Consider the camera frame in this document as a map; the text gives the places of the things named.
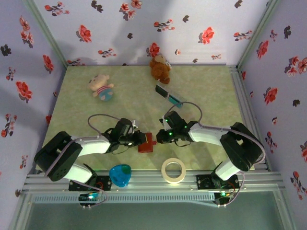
red object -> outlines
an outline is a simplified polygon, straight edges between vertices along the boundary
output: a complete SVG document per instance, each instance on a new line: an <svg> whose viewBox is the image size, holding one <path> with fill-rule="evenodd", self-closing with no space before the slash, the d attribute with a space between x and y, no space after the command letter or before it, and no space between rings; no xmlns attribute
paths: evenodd
<svg viewBox="0 0 307 230"><path fill-rule="evenodd" d="M152 133L145 133L146 135L146 142L139 145L139 153L145 152L153 152L153 145L157 143L157 141L153 141L153 134Z"/></svg>

glass panel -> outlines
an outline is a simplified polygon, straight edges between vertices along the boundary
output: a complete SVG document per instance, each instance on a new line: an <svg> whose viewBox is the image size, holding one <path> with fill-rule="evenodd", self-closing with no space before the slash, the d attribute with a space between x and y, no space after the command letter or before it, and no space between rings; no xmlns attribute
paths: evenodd
<svg viewBox="0 0 307 230"><path fill-rule="evenodd" d="M241 193L227 208L190 203L33 204L27 230L272 230L283 229L272 192Z"/></svg>

brown teddy bear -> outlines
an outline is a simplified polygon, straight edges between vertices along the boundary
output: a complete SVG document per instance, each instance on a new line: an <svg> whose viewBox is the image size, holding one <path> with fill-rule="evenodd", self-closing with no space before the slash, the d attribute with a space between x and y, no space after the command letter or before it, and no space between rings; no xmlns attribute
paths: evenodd
<svg viewBox="0 0 307 230"><path fill-rule="evenodd" d="M170 64L162 55L153 57L149 66L152 68L151 75L163 84L168 84L170 78L168 72L171 70Z"/></svg>

green surface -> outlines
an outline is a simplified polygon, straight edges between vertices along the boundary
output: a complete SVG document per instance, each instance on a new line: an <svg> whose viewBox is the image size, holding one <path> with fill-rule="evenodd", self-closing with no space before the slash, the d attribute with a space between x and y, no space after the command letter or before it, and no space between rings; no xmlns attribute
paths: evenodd
<svg viewBox="0 0 307 230"><path fill-rule="evenodd" d="M87 84L97 74L108 74L113 83L114 95L108 102L93 97ZM184 100L195 102L203 110L202 123L213 126L230 126L241 122L231 74L226 66L173 66L171 82L165 86ZM155 80L148 66L95 66L68 67L46 135L45 144L58 132L66 131L74 137L96 136L87 125L90 115L105 113L118 118L136 119L142 132L152 132L153 138L162 129L159 118L172 105L155 92ZM199 111L192 105L176 108L187 122L198 120ZM92 124L104 132L114 127L116 120L93 117ZM180 148L174 143L157 144L152 153L138 153L137 147L123 154L91 154L79 160L93 169L111 169L128 164L135 169L161 169L168 158L179 158L187 169L212 170L225 159L222 147L193 143Z"/></svg>

baby doll toy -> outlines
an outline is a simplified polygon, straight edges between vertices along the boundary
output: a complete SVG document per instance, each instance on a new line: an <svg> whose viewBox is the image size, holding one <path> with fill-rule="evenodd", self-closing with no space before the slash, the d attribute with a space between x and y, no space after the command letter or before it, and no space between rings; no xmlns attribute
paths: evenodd
<svg viewBox="0 0 307 230"><path fill-rule="evenodd" d="M151 68L151 75L163 84L168 84L170 78L168 72L171 70L170 64L162 55L157 55L153 57L149 63Z"/></svg>
<svg viewBox="0 0 307 230"><path fill-rule="evenodd" d="M93 97L99 96L100 100L104 102L112 98L114 84L108 85L107 80L109 79L109 75L99 74L90 80L88 88L94 91Z"/></svg>

